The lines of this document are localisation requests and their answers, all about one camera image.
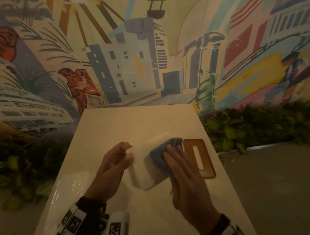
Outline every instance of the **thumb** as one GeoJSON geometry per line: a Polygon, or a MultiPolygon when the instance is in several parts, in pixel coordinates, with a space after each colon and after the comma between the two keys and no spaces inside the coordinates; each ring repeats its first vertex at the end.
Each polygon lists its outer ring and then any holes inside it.
{"type": "Polygon", "coordinates": [[[116,175],[122,174],[133,162],[134,156],[127,154],[113,169],[116,175]]]}

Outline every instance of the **table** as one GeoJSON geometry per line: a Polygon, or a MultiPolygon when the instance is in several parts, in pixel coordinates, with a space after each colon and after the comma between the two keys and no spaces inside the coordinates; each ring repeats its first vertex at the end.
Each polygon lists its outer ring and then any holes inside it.
{"type": "MultiPolygon", "coordinates": [[[[216,178],[206,180],[216,209],[237,223],[246,235],[256,232],[191,104],[125,108],[87,109],[84,111],[57,179],[87,171],[95,177],[103,155],[120,141],[132,145],[163,132],[183,139],[203,139],[212,160],[216,178]]],[[[198,234],[174,209],[168,179],[144,192],[131,186],[128,170],[119,190],[107,203],[107,213],[130,213],[129,234],[198,234]]],[[[42,235],[52,195],[36,229],[42,235]]]]}

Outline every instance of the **red bird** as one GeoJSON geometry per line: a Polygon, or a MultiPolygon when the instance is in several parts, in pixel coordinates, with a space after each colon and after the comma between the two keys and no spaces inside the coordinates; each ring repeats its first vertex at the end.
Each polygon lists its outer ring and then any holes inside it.
{"type": "Polygon", "coordinates": [[[99,90],[85,69],[77,69],[73,72],[72,69],[63,68],[58,73],[68,80],[67,85],[70,88],[72,97],[76,99],[80,114],[82,115],[87,107],[86,94],[101,95],[99,90]]]}
{"type": "Polygon", "coordinates": [[[0,27],[0,58],[12,62],[16,56],[17,32],[9,27],[0,27]]]}

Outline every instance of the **painted wall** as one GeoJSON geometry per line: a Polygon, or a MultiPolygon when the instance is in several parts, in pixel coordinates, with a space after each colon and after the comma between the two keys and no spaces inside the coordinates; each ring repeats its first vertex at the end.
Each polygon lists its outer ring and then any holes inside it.
{"type": "Polygon", "coordinates": [[[17,52],[0,56],[2,86],[60,106],[63,123],[78,122],[86,107],[191,103],[204,119],[310,98],[310,0],[12,0],[0,8],[17,52]],[[24,83],[44,82],[43,90],[13,83],[30,72],[38,82],[24,83]]]}

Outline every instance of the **painted person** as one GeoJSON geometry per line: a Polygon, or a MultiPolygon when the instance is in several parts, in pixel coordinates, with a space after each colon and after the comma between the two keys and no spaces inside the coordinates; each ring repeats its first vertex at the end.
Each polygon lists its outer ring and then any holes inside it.
{"type": "Polygon", "coordinates": [[[277,94],[284,92],[281,104],[289,103],[297,84],[310,76],[309,60],[307,58],[298,59],[298,56],[299,52],[292,52],[281,61],[283,66],[288,67],[279,84],[266,95],[266,102],[271,102],[277,94]]]}
{"type": "MultiPolygon", "coordinates": [[[[102,234],[106,226],[102,220],[106,218],[106,202],[115,195],[124,170],[134,160],[132,154],[125,153],[131,147],[129,143],[120,142],[104,155],[94,181],[85,195],[73,205],[77,207],[76,211],[71,213],[69,210],[62,219],[58,226],[58,235],[102,234]]],[[[178,146],[175,150],[171,145],[167,145],[166,150],[163,157],[173,173],[170,180],[175,209],[179,210],[201,235],[244,235],[238,226],[232,225],[224,214],[215,209],[197,164],[188,158],[182,147],[178,146]]]]}

